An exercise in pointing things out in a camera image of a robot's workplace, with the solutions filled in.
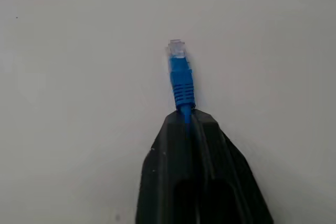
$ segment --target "blue cable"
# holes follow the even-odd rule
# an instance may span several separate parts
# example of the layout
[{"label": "blue cable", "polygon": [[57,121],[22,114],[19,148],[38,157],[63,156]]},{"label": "blue cable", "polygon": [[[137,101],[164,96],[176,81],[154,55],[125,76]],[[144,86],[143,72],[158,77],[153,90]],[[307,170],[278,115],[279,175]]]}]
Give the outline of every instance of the blue cable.
[{"label": "blue cable", "polygon": [[171,40],[170,79],[175,97],[176,109],[184,115],[184,122],[190,124],[191,111],[195,107],[192,70],[186,58],[184,43],[179,39]]}]

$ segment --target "blue ethernet cable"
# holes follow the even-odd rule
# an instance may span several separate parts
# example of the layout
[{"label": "blue ethernet cable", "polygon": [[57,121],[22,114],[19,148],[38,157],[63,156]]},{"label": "blue ethernet cable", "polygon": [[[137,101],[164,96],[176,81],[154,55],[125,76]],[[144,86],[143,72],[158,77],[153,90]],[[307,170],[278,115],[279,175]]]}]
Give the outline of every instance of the blue ethernet cable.
[{"label": "blue ethernet cable", "polygon": [[189,67],[184,42],[179,39],[170,41],[170,80],[173,87],[176,109],[184,115],[184,122],[190,123],[191,110],[195,107],[194,83]]}]

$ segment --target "gray background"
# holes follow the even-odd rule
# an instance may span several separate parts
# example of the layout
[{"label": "gray background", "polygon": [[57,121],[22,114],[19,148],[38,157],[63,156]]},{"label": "gray background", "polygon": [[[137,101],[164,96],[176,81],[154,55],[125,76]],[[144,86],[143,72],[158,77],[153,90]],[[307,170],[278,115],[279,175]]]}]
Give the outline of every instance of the gray background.
[{"label": "gray background", "polygon": [[335,17],[336,0],[0,0],[0,222],[133,223],[180,38],[276,223],[335,223]]}]

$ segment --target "white surface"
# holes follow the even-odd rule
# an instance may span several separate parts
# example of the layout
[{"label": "white surface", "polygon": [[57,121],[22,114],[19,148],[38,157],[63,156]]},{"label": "white surface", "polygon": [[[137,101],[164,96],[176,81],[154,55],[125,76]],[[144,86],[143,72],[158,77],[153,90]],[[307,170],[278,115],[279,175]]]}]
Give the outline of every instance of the white surface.
[{"label": "white surface", "polygon": [[175,38],[276,223],[335,223],[335,17],[336,0],[0,0],[0,223],[133,223]]}]

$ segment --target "white wall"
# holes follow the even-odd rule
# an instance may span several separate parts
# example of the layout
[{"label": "white wall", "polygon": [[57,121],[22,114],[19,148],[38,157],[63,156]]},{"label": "white wall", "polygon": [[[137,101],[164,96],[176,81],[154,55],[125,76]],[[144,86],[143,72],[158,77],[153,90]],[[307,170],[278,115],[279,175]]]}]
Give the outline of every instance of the white wall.
[{"label": "white wall", "polygon": [[175,38],[276,223],[335,223],[335,17],[336,0],[0,0],[0,223],[133,223]]}]

